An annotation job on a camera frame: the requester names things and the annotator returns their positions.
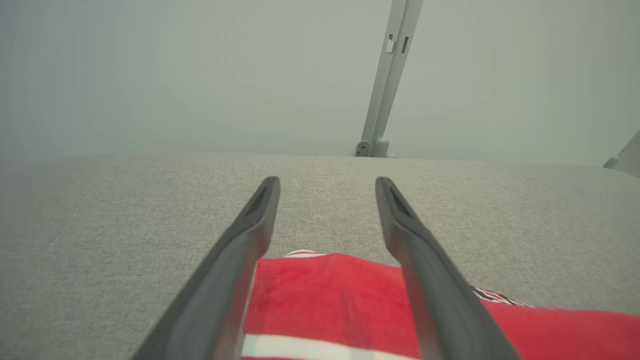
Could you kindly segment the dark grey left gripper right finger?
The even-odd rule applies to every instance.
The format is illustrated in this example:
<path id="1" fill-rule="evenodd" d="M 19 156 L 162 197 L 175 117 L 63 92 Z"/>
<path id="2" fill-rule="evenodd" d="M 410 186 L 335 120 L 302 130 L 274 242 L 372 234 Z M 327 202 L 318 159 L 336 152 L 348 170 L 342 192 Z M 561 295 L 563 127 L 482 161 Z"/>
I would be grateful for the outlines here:
<path id="1" fill-rule="evenodd" d="M 387 251 L 398 261 L 423 360 L 521 356 L 393 180 L 375 180 Z"/>

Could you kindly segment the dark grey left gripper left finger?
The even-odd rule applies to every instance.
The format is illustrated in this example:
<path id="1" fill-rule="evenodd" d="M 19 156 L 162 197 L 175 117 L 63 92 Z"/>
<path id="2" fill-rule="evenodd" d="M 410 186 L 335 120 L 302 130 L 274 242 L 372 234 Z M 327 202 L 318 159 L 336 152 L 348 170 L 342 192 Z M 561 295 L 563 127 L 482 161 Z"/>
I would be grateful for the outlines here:
<path id="1" fill-rule="evenodd" d="M 258 260 L 270 247 L 281 180 L 266 177 L 133 355 L 240 360 Z"/>

